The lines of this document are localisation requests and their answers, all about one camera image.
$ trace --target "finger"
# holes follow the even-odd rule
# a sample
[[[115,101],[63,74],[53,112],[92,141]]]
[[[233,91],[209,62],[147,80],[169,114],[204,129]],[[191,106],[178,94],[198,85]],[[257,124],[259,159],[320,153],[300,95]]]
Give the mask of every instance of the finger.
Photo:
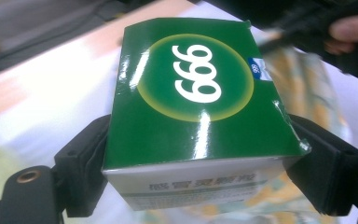
[[[346,42],[358,42],[358,16],[348,17],[330,26],[330,35],[337,40]]]
[[[350,53],[354,50],[353,43],[342,42],[338,40],[328,40],[324,42],[324,49],[331,54]]]

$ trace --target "cardboard box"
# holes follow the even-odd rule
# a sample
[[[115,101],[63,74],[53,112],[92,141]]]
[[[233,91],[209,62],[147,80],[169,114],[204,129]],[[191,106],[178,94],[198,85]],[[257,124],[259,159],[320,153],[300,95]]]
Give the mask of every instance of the cardboard box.
[[[308,152],[249,28],[126,28],[103,173],[134,210],[246,200]]]

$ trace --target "metal screw hole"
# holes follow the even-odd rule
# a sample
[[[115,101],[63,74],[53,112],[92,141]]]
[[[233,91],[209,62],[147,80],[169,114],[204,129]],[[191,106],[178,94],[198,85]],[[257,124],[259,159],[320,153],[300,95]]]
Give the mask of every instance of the metal screw hole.
[[[40,171],[38,170],[28,171],[17,177],[17,182],[20,184],[25,184],[36,180],[39,176],[40,176]]]

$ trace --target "blue label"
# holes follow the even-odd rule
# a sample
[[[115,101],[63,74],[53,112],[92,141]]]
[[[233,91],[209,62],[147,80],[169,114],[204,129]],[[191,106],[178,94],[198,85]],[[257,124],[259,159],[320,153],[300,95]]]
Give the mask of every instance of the blue label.
[[[254,79],[272,81],[263,59],[248,58],[248,64]]]
[[[248,58],[248,64],[255,79],[261,78],[261,69],[253,58]]]

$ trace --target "black cable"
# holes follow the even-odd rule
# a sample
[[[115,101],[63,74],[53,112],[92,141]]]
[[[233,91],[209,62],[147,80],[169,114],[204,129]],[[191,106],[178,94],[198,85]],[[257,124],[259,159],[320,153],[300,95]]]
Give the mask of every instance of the black cable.
[[[37,46],[37,45],[40,45],[40,44],[43,44],[45,42],[48,42],[52,39],[56,39],[58,37],[61,37],[61,36],[64,36],[64,35],[68,35],[76,30],[78,30],[79,28],[81,28],[82,26],[84,26],[85,24],[87,24],[88,22],[90,22],[95,16],[97,16],[98,18],[100,18],[101,20],[103,21],[106,21],[105,18],[103,18],[100,14],[99,14],[99,11],[104,7],[106,6],[108,3],[110,2],[113,2],[114,0],[106,0],[106,1],[103,1],[100,5],[98,5],[97,7],[95,7],[92,12],[87,16],[85,17],[83,20],[81,20],[80,22],[78,22],[77,24],[75,24],[73,27],[63,31],[63,32],[60,32],[56,35],[52,35],[52,36],[49,36],[49,37],[46,37],[46,38],[43,38],[43,39],[40,39],[40,40],[37,40],[35,42],[31,42],[30,44],[28,45],[25,45],[25,46],[19,46],[17,48],[14,48],[12,50],[9,50],[9,51],[6,51],[6,52],[3,52],[2,54],[0,54],[0,61],[2,61],[3,59],[7,58],[8,56],[11,56],[13,54],[16,54],[16,53],[19,53],[19,52],[22,52],[26,49],[30,49],[34,46]]]

